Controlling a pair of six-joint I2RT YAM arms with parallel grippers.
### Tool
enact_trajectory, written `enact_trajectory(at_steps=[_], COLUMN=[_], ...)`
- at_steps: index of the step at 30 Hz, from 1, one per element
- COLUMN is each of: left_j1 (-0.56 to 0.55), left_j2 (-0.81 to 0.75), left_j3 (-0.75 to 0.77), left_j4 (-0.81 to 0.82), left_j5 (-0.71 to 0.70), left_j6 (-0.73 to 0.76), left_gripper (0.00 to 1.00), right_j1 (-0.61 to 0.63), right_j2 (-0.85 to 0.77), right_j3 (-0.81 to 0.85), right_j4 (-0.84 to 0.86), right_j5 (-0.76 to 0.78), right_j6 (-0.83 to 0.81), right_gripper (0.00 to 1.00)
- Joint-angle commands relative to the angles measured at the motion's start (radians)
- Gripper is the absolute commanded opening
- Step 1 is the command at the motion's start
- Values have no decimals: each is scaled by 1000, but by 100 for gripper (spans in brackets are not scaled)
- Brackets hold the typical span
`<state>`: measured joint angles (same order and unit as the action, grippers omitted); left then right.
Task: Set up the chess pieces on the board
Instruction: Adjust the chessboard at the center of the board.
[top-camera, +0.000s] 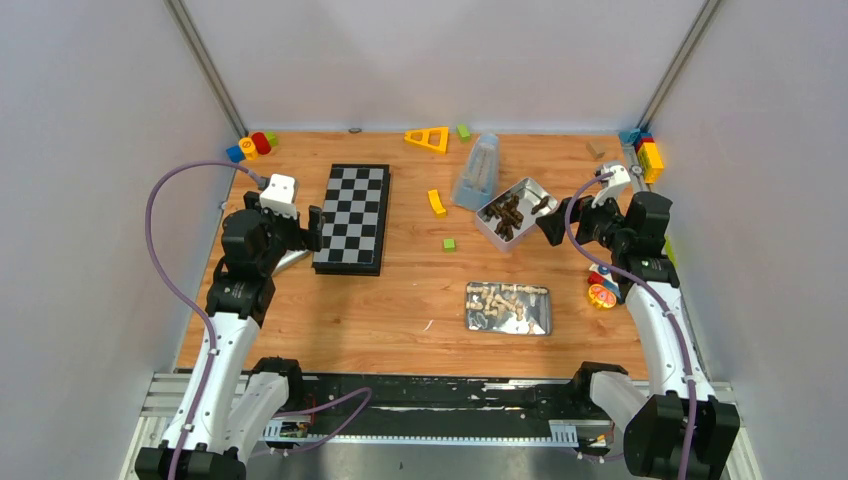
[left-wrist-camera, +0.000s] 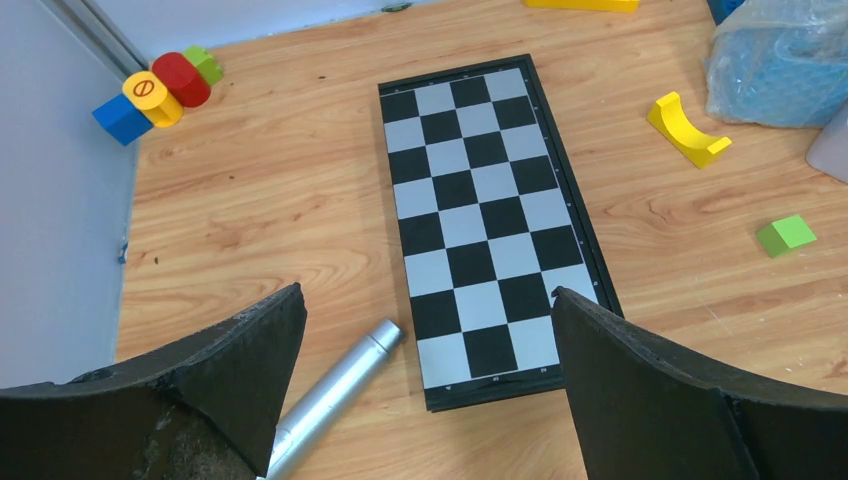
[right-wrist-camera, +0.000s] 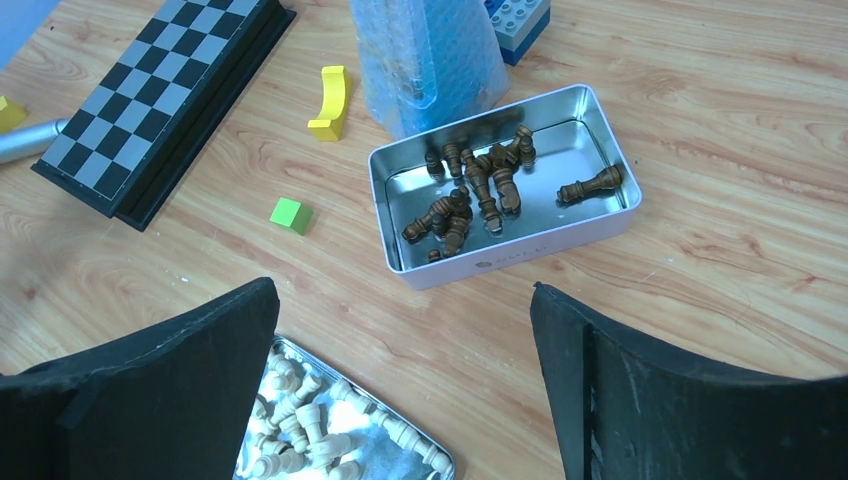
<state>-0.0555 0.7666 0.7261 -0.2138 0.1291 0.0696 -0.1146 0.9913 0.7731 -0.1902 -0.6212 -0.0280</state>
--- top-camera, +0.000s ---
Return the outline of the folding chess board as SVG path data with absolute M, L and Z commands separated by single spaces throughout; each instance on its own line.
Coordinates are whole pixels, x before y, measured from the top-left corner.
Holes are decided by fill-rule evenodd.
M 381 273 L 390 183 L 387 164 L 331 166 L 322 207 L 322 247 L 312 259 L 316 273 Z

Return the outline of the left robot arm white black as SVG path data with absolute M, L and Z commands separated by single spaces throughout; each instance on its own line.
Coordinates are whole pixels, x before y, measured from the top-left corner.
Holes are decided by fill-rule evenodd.
M 138 453 L 134 470 L 141 479 L 243 479 L 272 414 L 293 413 L 305 403 L 306 386 L 280 359 L 260 361 L 242 396 L 236 388 L 275 293 L 273 273 L 289 252 L 320 250 L 323 212 L 310 207 L 301 227 L 291 204 L 257 192 L 244 201 L 222 222 L 223 254 L 207 292 L 203 343 L 162 440 Z

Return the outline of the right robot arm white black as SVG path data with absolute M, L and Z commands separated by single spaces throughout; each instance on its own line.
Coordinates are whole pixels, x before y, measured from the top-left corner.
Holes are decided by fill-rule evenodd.
M 672 202 L 638 192 L 627 211 L 592 196 L 567 198 L 536 219 L 551 245 L 567 235 L 595 241 L 644 349 L 650 392 L 642 394 L 619 365 L 584 362 L 571 403 L 584 417 L 604 411 L 623 431 L 628 471 L 654 479 L 718 479 L 740 428 L 736 406 L 720 401 L 703 375 L 680 309 L 680 280 L 664 254 Z

